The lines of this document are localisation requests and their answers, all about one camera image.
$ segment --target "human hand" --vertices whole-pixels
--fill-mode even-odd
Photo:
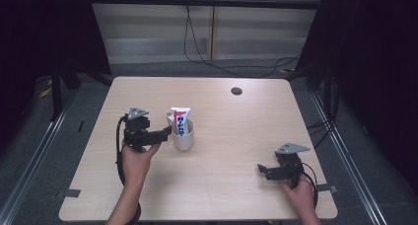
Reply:
[[[320,224],[314,210],[313,186],[305,175],[299,176],[299,183],[295,188],[291,188],[290,182],[280,181],[279,184],[304,225]]]
[[[126,146],[122,149],[122,167],[126,187],[139,188],[150,170],[151,159],[160,149],[161,144],[154,144],[148,150],[142,147],[142,153]]]

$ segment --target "table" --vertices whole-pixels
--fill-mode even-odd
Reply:
[[[235,87],[243,93],[232,94]],[[114,164],[116,125],[130,107],[150,112],[151,131],[167,125],[170,107],[190,107],[195,125],[193,148],[180,152],[169,136],[153,158],[140,198],[143,221],[297,218],[277,182],[257,169],[278,167],[273,151],[287,142],[312,149],[299,155],[313,167],[318,184],[326,183],[287,81],[118,77],[70,186],[80,195],[65,198],[60,219],[108,219],[122,191]],[[319,218],[336,216],[329,191],[319,193],[316,212]]]

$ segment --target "red and white toothpaste tube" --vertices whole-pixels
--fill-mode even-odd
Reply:
[[[174,116],[175,127],[179,136],[188,134],[187,117],[190,113],[190,108],[172,108]]]

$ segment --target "human arm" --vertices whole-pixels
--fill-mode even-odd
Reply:
[[[142,153],[131,147],[122,149],[122,167],[125,176],[123,191],[106,224],[126,224],[135,215],[142,187],[150,169],[151,159],[159,150],[161,144],[152,145],[148,150],[142,148]]]
[[[313,186],[305,175],[299,176],[299,183],[295,188],[291,188],[285,181],[280,181],[279,184],[304,225],[320,224],[314,210]]]

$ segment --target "white cup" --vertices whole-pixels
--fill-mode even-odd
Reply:
[[[172,138],[174,147],[179,151],[187,151],[193,147],[194,143],[194,124],[191,119],[187,119],[188,133],[184,136],[179,136],[174,119],[170,112],[167,113],[167,122],[172,125]]]

